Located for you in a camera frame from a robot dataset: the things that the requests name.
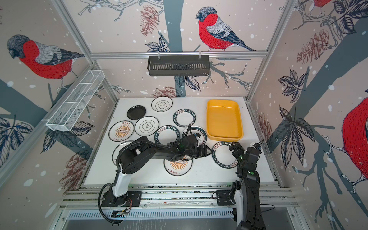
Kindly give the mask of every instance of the white wire basket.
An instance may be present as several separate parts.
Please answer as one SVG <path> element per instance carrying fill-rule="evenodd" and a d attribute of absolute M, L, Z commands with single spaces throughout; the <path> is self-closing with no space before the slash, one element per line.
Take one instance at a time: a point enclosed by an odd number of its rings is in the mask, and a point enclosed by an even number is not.
<path fill-rule="evenodd" d="M 51 130 L 70 131 L 105 78 L 102 70 L 89 70 L 84 74 L 81 82 L 68 90 L 72 92 L 47 122 Z"/>

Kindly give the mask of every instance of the yellow plastic tray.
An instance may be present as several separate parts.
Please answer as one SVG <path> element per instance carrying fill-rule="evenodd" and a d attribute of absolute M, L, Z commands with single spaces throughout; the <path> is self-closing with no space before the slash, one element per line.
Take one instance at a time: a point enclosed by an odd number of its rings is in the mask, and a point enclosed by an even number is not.
<path fill-rule="evenodd" d="M 209 100 L 207 103 L 208 138 L 215 141 L 239 141 L 244 136 L 238 103 Z"/>

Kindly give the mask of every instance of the bullfinch illustration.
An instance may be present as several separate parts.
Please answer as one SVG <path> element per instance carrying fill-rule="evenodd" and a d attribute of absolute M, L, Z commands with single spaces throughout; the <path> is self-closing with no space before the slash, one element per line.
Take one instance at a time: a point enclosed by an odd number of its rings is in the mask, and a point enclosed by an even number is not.
<path fill-rule="evenodd" d="M 11 37 L 7 47 L 12 58 L 19 57 L 35 74 L 43 78 L 60 79 L 61 87 L 57 91 L 66 89 L 63 86 L 63 77 L 73 72 L 71 67 L 75 60 L 84 57 L 83 54 L 44 45 L 20 34 Z"/>
<path fill-rule="evenodd" d="M 344 177 L 353 187 L 351 193 L 356 193 L 355 186 L 362 181 L 368 180 L 368 98 L 365 98 L 357 107 L 350 111 L 343 122 L 342 127 L 344 147 L 339 148 L 331 144 L 330 139 L 327 136 L 323 136 L 327 139 L 330 150 L 327 154 L 331 153 L 331 148 L 335 148 L 339 151 L 346 153 L 354 163 L 354 165 L 362 173 L 361 177 L 352 182 Z"/>
<path fill-rule="evenodd" d="M 212 49 L 225 50 L 228 47 L 240 46 L 247 50 L 254 49 L 246 46 L 233 32 L 233 29 L 226 25 L 217 15 L 216 10 L 211 6 L 201 8 L 196 16 L 199 19 L 199 37 Z"/>

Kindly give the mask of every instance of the cable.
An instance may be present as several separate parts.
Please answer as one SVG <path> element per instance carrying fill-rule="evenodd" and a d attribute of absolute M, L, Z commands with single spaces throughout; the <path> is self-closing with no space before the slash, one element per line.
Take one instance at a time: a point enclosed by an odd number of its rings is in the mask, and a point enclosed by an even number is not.
<path fill-rule="evenodd" d="M 274 205 L 270 205 L 270 206 L 273 206 L 273 208 L 268 209 L 268 210 L 265 210 L 265 211 L 261 211 L 261 212 L 271 211 L 271 210 L 273 210 L 273 209 L 275 208 L 275 206 L 274 206 Z"/>
<path fill-rule="evenodd" d="M 101 216 L 107 220 L 108 222 L 110 222 L 111 224 L 120 224 L 121 222 L 123 222 L 124 220 L 111 220 L 109 219 L 105 213 L 103 213 L 102 208 L 101 208 L 101 195 L 102 195 L 102 191 L 106 188 L 106 186 L 110 186 L 112 188 L 112 185 L 110 183 L 105 184 L 104 186 L 102 186 L 100 193 L 98 194 L 98 199 L 97 199 L 97 205 L 98 205 L 98 211 L 100 211 Z"/>

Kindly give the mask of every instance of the white plate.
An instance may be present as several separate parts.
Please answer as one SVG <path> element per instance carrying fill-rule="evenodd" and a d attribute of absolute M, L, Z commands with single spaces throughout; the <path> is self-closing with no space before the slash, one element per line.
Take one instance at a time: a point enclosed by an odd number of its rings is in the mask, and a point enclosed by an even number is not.
<path fill-rule="evenodd" d="M 188 127 L 188 124 L 194 124 L 196 119 L 195 113 L 190 109 L 179 109 L 173 116 L 174 123 L 179 127 Z"/>
<path fill-rule="evenodd" d="M 185 133 L 187 132 L 187 129 L 188 128 L 185 128 L 184 129 L 184 132 L 183 134 L 181 135 L 181 137 L 183 138 Z M 199 126 L 191 126 L 191 130 L 192 130 L 192 133 L 195 134 L 195 133 L 199 133 L 201 135 L 200 138 L 197 137 L 197 140 L 198 140 L 198 146 L 200 145 L 204 145 L 207 141 L 207 134 L 206 134 L 206 131 L 204 129 L 202 129 L 201 127 Z"/>
<path fill-rule="evenodd" d="M 220 141 L 217 142 L 212 148 L 213 160 L 216 162 L 216 164 L 225 169 L 234 168 L 238 164 L 238 161 L 229 150 L 230 146 L 230 142 Z"/>
<path fill-rule="evenodd" d="M 113 161 L 114 165 L 116 165 L 116 158 L 117 158 L 117 156 L 119 155 L 119 151 L 120 151 L 122 148 L 124 148 L 125 146 L 127 146 L 128 144 L 132 143 L 132 142 L 133 142 L 133 141 L 126 141 L 126 142 L 123 142 L 123 143 L 119 144 L 119 145 L 115 148 L 115 150 L 114 150 L 114 152 L 113 152 L 113 154 L 112 154 L 112 156 L 111 156 L 111 160 Z"/>
<path fill-rule="evenodd" d="M 180 139 L 180 132 L 178 128 L 173 125 L 165 125 L 159 128 L 155 133 L 155 143 L 160 145 L 167 145 Z"/>
<path fill-rule="evenodd" d="M 181 176 L 186 174 L 192 167 L 192 164 L 193 160 L 163 160 L 163 165 L 165 166 L 166 171 L 174 176 Z"/>
<path fill-rule="evenodd" d="M 134 132 L 134 125 L 130 121 L 119 121 L 114 124 L 109 131 L 109 138 L 112 141 L 120 142 L 128 139 Z"/>
<path fill-rule="evenodd" d="M 143 137 L 152 135 L 159 128 L 159 121 L 151 116 L 142 117 L 135 124 L 135 132 Z"/>
<path fill-rule="evenodd" d="M 173 100 L 169 97 L 158 97 L 152 101 L 151 106 L 157 112 L 164 112 L 173 106 Z"/>

